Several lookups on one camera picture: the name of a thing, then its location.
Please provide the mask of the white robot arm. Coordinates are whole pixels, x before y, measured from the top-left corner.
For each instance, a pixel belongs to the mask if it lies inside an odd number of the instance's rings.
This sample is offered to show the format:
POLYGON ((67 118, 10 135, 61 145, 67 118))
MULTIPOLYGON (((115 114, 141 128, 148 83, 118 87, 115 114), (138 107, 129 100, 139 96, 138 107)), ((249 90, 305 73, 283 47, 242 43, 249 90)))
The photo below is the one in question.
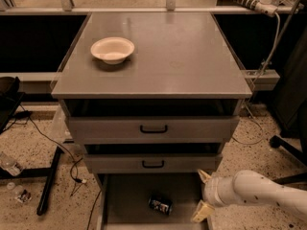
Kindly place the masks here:
POLYGON ((255 206, 268 204, 307 219, 307 192, 283 186, 251 170, 220 177, 198 170, 202 182, 202 199, 191 217, 195 223, 207 219, 216 208, 229 205, 255 206))

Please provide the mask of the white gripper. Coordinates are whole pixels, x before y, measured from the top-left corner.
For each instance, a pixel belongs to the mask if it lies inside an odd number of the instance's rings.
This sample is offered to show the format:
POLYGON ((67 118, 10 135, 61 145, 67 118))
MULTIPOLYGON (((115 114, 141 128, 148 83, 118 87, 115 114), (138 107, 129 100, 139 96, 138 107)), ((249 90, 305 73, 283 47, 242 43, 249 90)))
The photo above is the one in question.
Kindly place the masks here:
POLYGON ((201 200, 191 220, 200 223, 212 215, 214 207, 225 207, 234 202, 234 191, 231 177, 211 177, 207 172, 198 170, 198 175, 203 184, 201 200))

